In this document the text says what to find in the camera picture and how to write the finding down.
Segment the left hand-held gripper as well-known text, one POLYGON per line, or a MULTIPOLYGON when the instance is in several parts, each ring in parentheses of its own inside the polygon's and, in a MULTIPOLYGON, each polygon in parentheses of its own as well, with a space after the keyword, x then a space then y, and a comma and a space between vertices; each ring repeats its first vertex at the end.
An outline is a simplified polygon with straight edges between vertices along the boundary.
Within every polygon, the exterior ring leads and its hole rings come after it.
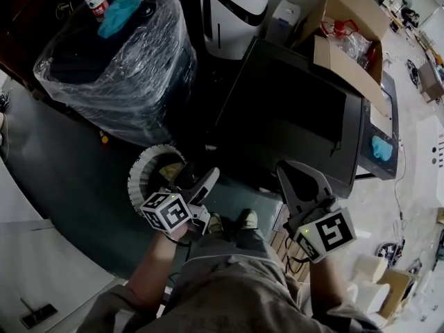
POLYGON ((190 221, 189 228, 192 231, 200 235, 205 233, 210 213, 200 204, 219 179, 220 170, 217 167, 210 169, 196 184, 195 170, 196 163, 193 160, 169 165, 169 189, 177 193, 187 192, 187 202, 180 194, 155 192, 141 204, 139 211, 154 229, 172 234, 190 221))

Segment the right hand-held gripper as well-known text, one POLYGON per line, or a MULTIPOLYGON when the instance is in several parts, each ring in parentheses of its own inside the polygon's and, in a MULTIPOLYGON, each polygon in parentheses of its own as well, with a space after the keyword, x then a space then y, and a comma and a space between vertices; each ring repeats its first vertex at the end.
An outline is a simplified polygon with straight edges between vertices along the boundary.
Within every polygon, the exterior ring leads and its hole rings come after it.
POLYGON ((290 211, 285 229, 308 261, 318 263, 356 240, 348 208, 332 195, 321 172, 301 162, 279 161, 276 175, 290 211), (311 201, 317 203, 302 208, 301 202, 311 201))

